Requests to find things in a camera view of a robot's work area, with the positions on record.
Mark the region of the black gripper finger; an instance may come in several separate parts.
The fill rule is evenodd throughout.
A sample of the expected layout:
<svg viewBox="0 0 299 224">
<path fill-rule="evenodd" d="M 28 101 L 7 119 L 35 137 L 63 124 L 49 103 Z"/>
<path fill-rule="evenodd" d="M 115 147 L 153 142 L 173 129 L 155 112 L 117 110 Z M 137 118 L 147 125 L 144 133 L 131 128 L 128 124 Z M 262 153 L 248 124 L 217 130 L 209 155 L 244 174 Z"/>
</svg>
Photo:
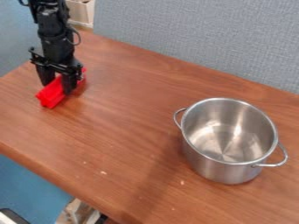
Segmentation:
<svg viewBox="0 0 299 224">
<path fill-rule="evenodd" d="M 77 79 L 76 75 L 73 73 L 63 74 L 61 75 L 61 87 L 63 87 L 63 93 L 68 95 L 72 90 L 77 86 Z"/>
<path fill-rule="evenodd" d="M 55 79 L 55 70 L 48 66 L 37 66 L 36 72 L 39 74 L 41 84 L 47 86 Z"/>
</svg>

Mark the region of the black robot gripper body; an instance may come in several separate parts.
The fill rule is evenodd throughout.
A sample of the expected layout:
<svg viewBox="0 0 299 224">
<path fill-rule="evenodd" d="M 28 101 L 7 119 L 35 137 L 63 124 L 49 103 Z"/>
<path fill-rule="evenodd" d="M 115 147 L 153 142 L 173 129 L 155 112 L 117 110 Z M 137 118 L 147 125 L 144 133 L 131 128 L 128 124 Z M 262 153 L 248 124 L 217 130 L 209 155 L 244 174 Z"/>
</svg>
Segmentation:
<svg viewBox="0 0 299 224">
<path fill-rule="evenodd" d="M 55 73 L 75 74 L 79 80 L 83 65 L 73 53 L 81 39 L 73 39 L 73 35 L 80 37 L 80 34 L 69 24 L 71 14 L 65 0 L 28 0 L 28 8 L 41 41 L 41 52 L 37 53 L 33 48 L 29 50 L 32 63 L 36 67 L 51 67 Z"/>
</svg>

